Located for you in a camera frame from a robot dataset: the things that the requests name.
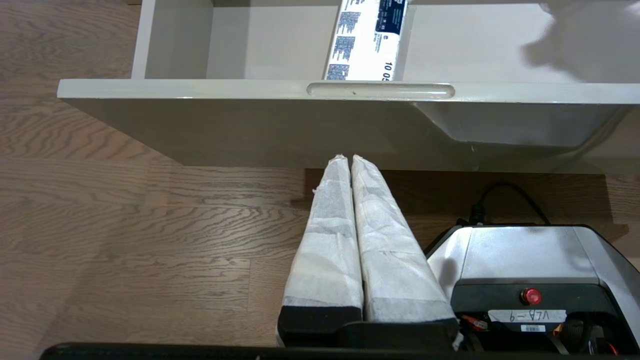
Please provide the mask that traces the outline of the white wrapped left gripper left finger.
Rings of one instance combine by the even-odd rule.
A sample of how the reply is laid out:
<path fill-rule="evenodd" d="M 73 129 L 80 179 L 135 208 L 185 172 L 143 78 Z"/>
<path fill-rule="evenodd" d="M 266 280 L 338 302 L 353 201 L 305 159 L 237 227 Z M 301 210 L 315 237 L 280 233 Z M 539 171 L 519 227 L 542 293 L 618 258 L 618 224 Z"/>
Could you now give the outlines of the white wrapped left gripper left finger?
<path fill-rule="evenodd" d="M 276 325 L 281 347 L 331 347 L 363 320 L 364 291 L 349 161 L 329 160 L 292 261 Z"/>

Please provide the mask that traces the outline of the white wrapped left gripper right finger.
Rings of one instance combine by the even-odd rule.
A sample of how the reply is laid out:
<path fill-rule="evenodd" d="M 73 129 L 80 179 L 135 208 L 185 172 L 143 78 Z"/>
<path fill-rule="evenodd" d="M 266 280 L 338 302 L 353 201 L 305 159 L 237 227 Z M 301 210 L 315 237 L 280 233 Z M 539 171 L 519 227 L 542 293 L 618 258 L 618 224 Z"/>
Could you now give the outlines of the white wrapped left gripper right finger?
<path fill-rule="evenodd" d="M 450 301 L 381 171 L 354 155 L 351 185 L 366 319 L 456 323 Z"/>

